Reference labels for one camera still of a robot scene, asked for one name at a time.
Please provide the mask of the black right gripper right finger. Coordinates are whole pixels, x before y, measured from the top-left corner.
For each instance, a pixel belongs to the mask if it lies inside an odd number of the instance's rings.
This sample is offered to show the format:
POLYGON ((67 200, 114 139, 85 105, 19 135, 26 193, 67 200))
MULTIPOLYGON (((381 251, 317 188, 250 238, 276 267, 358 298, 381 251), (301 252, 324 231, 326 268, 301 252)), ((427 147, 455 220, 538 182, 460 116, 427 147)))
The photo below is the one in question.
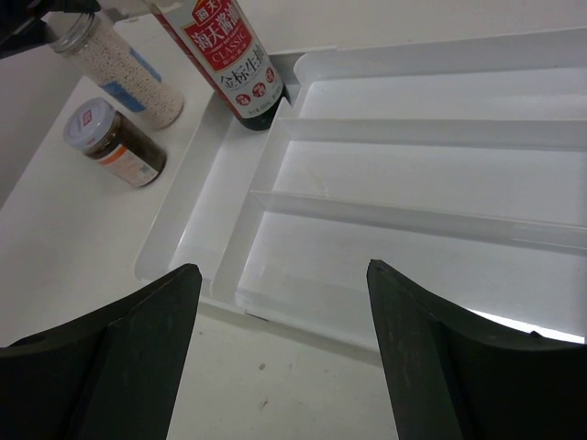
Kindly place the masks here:
POLYGON ((497 324, 381 260, 371 314, 402 439, 583 439, 586 347, 497 324))

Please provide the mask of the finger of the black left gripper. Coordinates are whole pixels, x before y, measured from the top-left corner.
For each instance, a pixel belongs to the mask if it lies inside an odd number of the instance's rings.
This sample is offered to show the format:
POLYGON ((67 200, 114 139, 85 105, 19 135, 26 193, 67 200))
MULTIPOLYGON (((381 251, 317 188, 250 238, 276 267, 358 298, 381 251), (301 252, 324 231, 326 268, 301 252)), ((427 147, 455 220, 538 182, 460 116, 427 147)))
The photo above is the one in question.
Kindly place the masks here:
POLYGON ((1 58, 50 43, 53 36, 42 20, 49 12, 92 14, 100 10, 95 0, 2 1, 1 58))

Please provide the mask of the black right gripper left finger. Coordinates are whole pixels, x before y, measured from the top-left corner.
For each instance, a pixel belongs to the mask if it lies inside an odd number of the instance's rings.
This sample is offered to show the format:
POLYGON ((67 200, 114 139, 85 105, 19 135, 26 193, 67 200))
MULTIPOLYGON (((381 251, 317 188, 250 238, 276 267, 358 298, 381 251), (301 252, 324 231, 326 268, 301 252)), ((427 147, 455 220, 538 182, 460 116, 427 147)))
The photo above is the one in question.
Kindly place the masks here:
POLYGON ((3 347, 2 438, 166 438, 202 281, 196 265, 184 264, 3 347))

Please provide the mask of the white peppercorn jar silver lid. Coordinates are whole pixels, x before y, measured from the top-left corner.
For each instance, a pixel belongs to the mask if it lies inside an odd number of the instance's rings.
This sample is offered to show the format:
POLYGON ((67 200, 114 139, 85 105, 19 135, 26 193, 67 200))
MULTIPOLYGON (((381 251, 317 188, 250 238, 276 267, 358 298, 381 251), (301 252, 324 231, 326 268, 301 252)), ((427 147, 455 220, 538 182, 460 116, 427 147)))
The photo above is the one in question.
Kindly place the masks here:
POLYGON ((54 13, 50 47, 106 94, 154 129, 170 126, 183 111, 183 95, 122 38, 100 13, 54 13))

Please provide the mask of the dark soy sauce bottle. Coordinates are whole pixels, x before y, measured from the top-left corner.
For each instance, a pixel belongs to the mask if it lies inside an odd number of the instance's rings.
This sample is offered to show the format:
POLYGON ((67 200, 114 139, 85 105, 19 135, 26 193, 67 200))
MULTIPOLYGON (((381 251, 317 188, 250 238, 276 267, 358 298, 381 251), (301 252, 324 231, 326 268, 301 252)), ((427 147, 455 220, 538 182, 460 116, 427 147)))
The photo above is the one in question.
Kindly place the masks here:
POLYGON ((238 2, 145 5, 242 126, 253 131, 271 127, 289 93, 238 2))

